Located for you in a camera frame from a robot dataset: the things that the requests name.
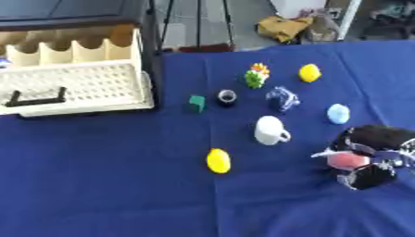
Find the light blue ball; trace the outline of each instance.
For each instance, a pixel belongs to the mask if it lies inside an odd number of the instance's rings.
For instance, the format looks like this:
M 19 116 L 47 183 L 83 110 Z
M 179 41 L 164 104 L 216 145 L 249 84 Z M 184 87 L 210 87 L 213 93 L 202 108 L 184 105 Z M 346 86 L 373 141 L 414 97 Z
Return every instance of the light blue ball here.
M 334 124 L 345 124 L 350 120 L 350 109 L 339 104 L 332 105 L 327 110 L 327 117 Z

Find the tripod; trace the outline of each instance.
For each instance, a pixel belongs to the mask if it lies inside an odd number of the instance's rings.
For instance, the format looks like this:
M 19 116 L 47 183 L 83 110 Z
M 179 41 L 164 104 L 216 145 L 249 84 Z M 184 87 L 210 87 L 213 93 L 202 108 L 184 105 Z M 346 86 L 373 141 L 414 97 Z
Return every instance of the tripod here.
M 161 36 L 161 41 L 159 42 L 160 45 L 158 46 L 159 49 L 162 49 L 164 41 L 166 39 L 166 33 L 167 29 L 170 24 L 170 18 L 171 18 L 171 10 L 173 9 L 175 0 L 169 1 L 169 6 L 167 10 L 166 17 L 164 18 L 164 27 L 163 32 Z M 233 27 L 232 27 L 232 19 L 231 15 L 229 14 L 229 8 L 228 8 L 228 0 L 222 0 L 223 3 L 223 9 L 225 14 L 225 20 L 226 20 L 226 27 L 229 34 L 229 44 L 231 46 L 234 46 L 233 42 Z M 201 49 L 201 28 L 202 28 L 202 0 L 197 0 L 197 13 L 196 13 L 196 49 L 200 51 Z

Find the mug handle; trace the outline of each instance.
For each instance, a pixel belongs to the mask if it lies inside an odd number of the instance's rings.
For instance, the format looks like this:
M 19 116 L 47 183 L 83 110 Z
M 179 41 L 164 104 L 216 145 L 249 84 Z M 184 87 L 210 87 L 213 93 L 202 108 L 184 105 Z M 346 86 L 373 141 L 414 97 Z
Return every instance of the mug handle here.
M 284 130 L 283 133 L 281 134 L 281 142 L 283 143 L 288 143 L 291 140 L 291 134 L 290 132 Z

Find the black tape roll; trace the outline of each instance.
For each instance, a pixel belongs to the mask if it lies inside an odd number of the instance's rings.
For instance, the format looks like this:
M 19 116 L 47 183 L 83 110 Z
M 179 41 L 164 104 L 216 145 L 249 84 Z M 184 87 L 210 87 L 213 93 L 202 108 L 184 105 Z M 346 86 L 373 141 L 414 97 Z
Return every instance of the black tape roll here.
M 236 100 L 238 99 L 238 95 L 236 92 L 231 90 L 221 90 L 218 92 L 217 95 L 218 104 L 224 107 L 234 106 Z

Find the dish rack handle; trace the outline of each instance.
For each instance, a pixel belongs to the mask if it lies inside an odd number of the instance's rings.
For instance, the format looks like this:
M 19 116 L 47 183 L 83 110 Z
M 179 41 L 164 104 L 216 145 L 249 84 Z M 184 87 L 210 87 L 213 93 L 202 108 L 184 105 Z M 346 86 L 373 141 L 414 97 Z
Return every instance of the dish rack handle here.
M 38 106 L 38 105 L 47 105 L 47 104 L 57 104 L 64 103 L 65 93 L 67 91 L 66 87 L 59 87 L 59 92 L 55 98 L 45 98 L 45 99 L 35 99 L 35 100 L 19 100 L 21 96 L 20 91 L 14 91 L 11 95 L 9 102 L 5 104 L 6 107 L 18 107 L 18 106 Z

